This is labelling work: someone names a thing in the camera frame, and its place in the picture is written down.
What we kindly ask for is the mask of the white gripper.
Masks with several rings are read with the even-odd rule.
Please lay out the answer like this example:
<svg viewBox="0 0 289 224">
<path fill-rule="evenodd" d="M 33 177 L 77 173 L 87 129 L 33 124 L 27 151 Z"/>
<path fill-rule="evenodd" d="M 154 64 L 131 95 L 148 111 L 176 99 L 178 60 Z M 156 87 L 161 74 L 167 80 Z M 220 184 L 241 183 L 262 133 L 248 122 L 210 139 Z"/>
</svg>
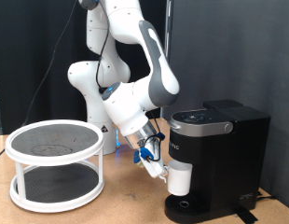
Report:
<svg viewBox="0 0 289 224">
<path fill-rule="evenodd" d="M 165 184 L 167 183 L 167 177 L 164 174 L 168 174 L 170 168 L 164 166 L 158 139 L 151 139 L 140 148 L 140 159 L 153 178 L 159 177 Z"/>
</svg>

